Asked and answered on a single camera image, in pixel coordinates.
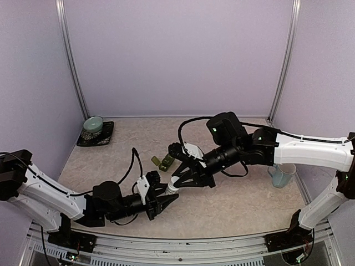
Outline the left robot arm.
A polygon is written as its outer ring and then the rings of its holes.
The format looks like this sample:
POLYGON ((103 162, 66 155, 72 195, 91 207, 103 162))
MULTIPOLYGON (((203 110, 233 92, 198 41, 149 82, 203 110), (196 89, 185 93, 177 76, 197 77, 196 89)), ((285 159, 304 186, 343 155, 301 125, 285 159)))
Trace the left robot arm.
POLYGON ((67 247, 78 240, 76 231, 69 228, 71 221, 96 228, 106 221, 121 226, 121 219, 136 219, 141 213, 154 220, 179 197, 167 194, 166 189, 159 173, 151 171, 138 178, 127 196, 115 181, 77 193, 44 174, 28 150, 1 152, 1 201, 22 209, 67 247))

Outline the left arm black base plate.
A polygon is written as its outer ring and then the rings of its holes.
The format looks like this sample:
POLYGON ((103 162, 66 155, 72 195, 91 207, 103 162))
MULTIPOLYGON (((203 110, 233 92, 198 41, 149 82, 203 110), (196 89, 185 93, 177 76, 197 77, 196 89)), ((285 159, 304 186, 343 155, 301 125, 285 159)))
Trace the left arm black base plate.
POLYGON ((96 241, 95 235, 76 231, 70 231, 69 234, 55 232, 48 236, 48 242, 51 244, 87 253, 93 252, 96 241))

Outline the green pill organizer box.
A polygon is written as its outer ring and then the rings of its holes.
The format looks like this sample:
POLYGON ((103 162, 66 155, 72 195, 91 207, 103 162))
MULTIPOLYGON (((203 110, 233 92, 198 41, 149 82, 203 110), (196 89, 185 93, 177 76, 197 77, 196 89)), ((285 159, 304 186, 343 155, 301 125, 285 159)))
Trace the green pill organizer box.
POLYGON ((151 158, 151 161, 155 166, 158 167, 160 171, 167 172, 168 169, 171 167, 171 165, 174 162, 174 158, 171 157, 169 154, 167 154, 162 160, 158 159, 156 156, 153 156, 151 158))

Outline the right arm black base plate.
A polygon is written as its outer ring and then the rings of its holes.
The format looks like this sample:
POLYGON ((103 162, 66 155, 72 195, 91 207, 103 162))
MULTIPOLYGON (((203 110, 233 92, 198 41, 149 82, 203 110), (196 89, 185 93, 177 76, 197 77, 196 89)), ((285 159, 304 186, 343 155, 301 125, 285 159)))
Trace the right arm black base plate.
POLYGON ((287 233, 284 231, 267 234, 264 238, 268 252, 275 252, 304 245, 306 242, 312 242, 313 234, 311 232, 287 233))

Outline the white pill bottle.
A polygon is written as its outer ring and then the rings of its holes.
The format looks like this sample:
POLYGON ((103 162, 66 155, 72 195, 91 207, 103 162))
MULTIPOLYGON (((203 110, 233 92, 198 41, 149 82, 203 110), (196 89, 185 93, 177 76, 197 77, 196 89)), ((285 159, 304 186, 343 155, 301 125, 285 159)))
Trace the white pill bottle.
POLYGON ((173 195, 178 193, 179 188, 176 188, 172 183, 168 183, 166 190, 165 190, 165 194, 166 195, 173 195))

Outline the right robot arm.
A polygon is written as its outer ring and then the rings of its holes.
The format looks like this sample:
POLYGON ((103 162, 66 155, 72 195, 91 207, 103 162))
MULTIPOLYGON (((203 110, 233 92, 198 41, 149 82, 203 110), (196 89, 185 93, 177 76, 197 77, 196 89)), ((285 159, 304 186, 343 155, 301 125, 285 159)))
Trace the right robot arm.
POLYGON ((179 142, 169 146, 169 154, 181 161, 167 191, 183 187, 215 187, 214 174, 240 162, 249 165, 286 166, 301 164, 335 169, 336 176, 308 206, 293 214, 284 233, 284 242, 295 246, 317 223, 348 200, 354 199, 354 133, 348 137, 324 138, 293 135, 257 125, 249 134, 233 112, 205 117, 217 148, 203 153, 196 145, 179 142))

